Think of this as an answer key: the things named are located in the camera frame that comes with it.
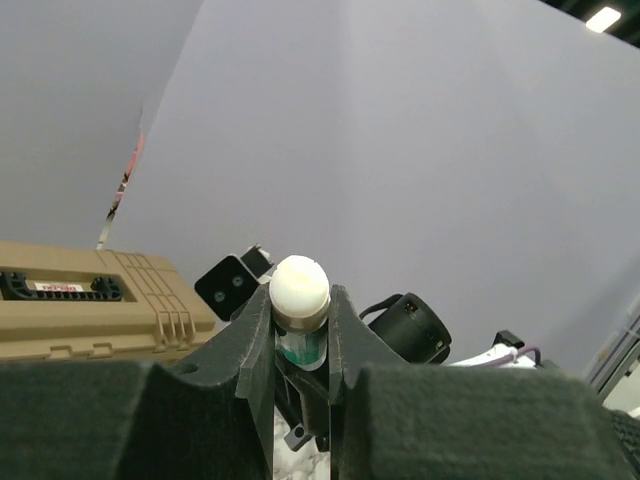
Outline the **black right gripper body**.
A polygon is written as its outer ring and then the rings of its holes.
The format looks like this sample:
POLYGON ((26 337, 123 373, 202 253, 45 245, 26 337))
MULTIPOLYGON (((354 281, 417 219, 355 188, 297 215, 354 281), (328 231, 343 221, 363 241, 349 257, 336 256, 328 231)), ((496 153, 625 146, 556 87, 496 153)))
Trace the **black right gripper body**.
POLYGON ((328 358, 318 369, 307 371, 275 351, 275 407, 289 427, 284 441, 297 452, 309 442, 319 452, 330 451, 328 358))

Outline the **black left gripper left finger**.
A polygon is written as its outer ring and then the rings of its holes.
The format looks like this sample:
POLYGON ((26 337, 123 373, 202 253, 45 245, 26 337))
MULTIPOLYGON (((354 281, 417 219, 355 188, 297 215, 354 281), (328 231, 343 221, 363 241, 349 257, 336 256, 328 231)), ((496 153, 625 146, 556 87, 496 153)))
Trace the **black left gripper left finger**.
POLYGON ((274 330, 266 287, 208 343, 150 361, 5 363, 5 479, 268 479, 274 330))

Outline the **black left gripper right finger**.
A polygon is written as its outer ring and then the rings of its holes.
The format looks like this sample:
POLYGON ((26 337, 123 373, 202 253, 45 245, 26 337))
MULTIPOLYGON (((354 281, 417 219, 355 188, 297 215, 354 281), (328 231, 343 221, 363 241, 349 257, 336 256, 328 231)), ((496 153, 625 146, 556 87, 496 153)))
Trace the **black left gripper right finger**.
POLYGON ((329 310, 335 479, 635 479, 639 424, 558 368, 412 365, 329 310))

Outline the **green white glue stick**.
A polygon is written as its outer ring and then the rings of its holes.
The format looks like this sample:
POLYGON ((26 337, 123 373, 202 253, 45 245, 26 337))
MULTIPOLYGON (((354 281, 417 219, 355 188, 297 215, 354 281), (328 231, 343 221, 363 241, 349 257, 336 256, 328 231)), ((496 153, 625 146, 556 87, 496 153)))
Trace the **green white glue stick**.
POLYGON ((271 277, 269 298, 279 352, 302 370, 319 369, 327 355, 331 300, 324 269, 306 256, 286 257, 271 277))

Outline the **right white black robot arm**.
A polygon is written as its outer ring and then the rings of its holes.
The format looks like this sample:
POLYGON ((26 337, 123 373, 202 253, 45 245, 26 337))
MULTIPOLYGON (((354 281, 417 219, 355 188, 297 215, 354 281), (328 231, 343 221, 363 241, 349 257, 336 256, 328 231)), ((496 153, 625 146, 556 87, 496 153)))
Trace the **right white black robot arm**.
MULTIPOLYGON (((375 318, 367 327, 391 350, 411 364, 440 365, 451 352, 452 337, 442 320, 429 305, 414 293, 396 293, 366 309, 359 318, 375 318)), ((318 387, 291 380, 292 363, 287 351, 280 351, 276 362, 275 407, 289 426, 284 436, 288 448, 297 452, 309 441, 320 452, 329 450, 328 387, 324 381, 325 363, 310 374, 318 387)), ((493 346, 484 353, 461 360, 459 366, 496 366, 544 368, 540 350, 528 346, 508 330, 496 333, 493 346)))

